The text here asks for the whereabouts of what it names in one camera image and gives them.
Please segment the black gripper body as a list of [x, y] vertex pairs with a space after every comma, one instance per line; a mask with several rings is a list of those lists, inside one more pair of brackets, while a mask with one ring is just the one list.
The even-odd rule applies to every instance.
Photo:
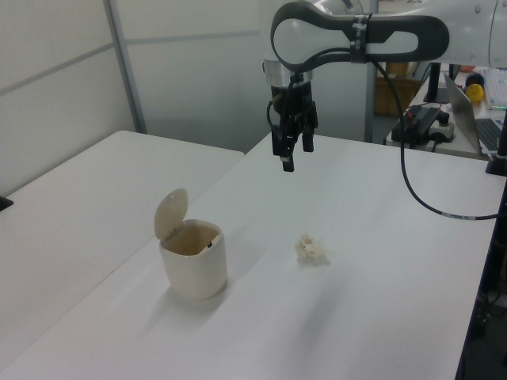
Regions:
[[296, 83], [289, 93], [287, 106], [285, 106], [287, 88], [271, 86], [270, 91], [274, 101], [274, 111], [280, 116], [281, 123], [289, 118], [303, 119], [313, 104], [311, 82]]

